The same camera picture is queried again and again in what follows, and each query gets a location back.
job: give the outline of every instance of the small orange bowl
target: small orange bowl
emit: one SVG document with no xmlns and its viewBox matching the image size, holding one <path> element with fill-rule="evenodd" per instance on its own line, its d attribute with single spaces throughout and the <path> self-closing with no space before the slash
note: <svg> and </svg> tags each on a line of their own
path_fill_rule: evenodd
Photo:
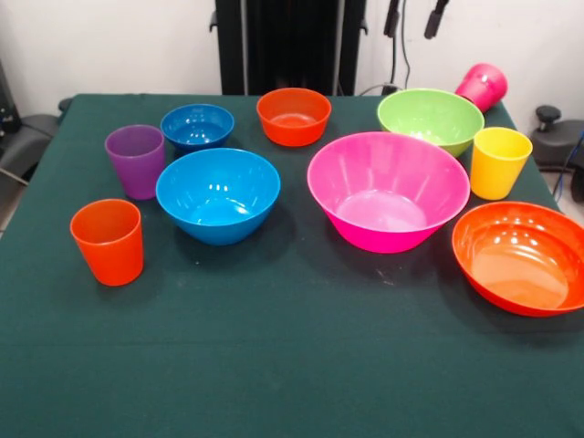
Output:
<svg viewBox="0 0 584 438">
<path fill-rule="evenodd" d="M 292 148 L 322 137 L 332 111 L 329 100 L 311 89 L 275 89 L 256 109 L 267 138 Z"/>
</svg>

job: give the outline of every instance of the pink cup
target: pink cup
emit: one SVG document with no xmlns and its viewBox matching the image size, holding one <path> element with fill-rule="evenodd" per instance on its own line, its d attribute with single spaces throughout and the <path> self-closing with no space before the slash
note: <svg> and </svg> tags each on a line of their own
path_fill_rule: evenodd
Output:
<svg viewBox="0 0 584 438">
<path fill-rule="evenodd" d="M 507 93 L 507 79 L 501 70 L 490 64 L 476 64 L 456 89 L 456 94 L 469 99 L 482 112 L 501 100 Z"/>
</svg>

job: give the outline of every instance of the white wall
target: white wall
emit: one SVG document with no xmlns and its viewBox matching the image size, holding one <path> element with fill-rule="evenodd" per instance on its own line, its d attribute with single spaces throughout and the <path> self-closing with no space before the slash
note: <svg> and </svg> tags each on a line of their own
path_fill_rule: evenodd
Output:
<svg viewBox="0 0 584 438">
<path fill-rule="evenodd" d="M 0 0 L 0 58 L 23 115 L 79 92 L 220 94 L 213 0 Z"/>
<path fill-rule="evenodd" d="M 357 91 L 390 76 L 389 1 L 368 0 Z M 411 87 L 454 90 L 486 61 L 507 75 L 505 103 L 520 130 L 535 126 L 540 103 L 584 118 L 584 1 L 453 0 L 426 40 L 435 3 L 408 0 Z M 0 58 L 24 115 L 54 113 L 78 92 L 220 93 L 213 10 L 214 0 L 0 0 Z M 399 58 L 399 83 L 404 67 Z"/>
<path fill-rule="evenodd" d="M 390 78 L 391 41 L 382 35 L 389 2 L 368 0 L 370 33 L 361 36 L 358 92 Z M 427 40 L 423 32 L 435 4 L 407 1 L 410 87 L 454 91 L 473 64 L 489 62 L 506 74 L 504 103 L 520 130 L 536 126 L 534 110 L 542 103 L 558 106 L 565 117 L 584 118 L 584 1 L 453 0 L 437 36 Z M 398 53 L 396 82 L 402 85 L 400 45 Z"/>
</svg>

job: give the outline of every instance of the orange bowl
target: orange bowl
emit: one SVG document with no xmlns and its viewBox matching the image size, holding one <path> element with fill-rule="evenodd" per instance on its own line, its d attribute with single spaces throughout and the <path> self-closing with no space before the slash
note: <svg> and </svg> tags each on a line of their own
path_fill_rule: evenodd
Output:
<svg viewBox="0 0 584 438">
<path fill-rule="evenodd" d="M 267 138 L 288 147 L 307 146 L 325 131 L 332 107 L 311 89 L 275 89 L 257 102 Z"/>
<path fill-rule="evenodd" d="M 512 313 L 551 317 L 584 307 L 584 229 L 531 203 L 488 203 L 454 226 L 453 249 L 484 298 Z"/>
</svg>

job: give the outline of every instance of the table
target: table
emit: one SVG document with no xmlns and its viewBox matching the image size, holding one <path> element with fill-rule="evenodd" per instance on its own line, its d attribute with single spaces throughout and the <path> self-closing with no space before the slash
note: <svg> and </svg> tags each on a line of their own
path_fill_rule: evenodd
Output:
<svg viewBox="0 0 584 438">
<path fill-rule="evenodd" d="M 454 260 L 454 221 L 376 255 L 311 199 L 310 158 L 377 130 L 379 99 L 332 98 L 324 138 L 291 150 L 263 135 L 254 97 L 77 96 L 0 241 L 0 435 L 584 435 L 584 314 L 521 318 L 483 300 Z M 210 247 L 139 202 L 143 274 L 97 284 L 68 223 L 123 197 L 105 137 L 191 102 L 232 111 L 227 145 L 278 168 L 273 213 L 243 243 Z M 502 106 L 487 124 L 512 125 Z M 555 207 L 531 160 L 509 199 Z"/>
</svg>

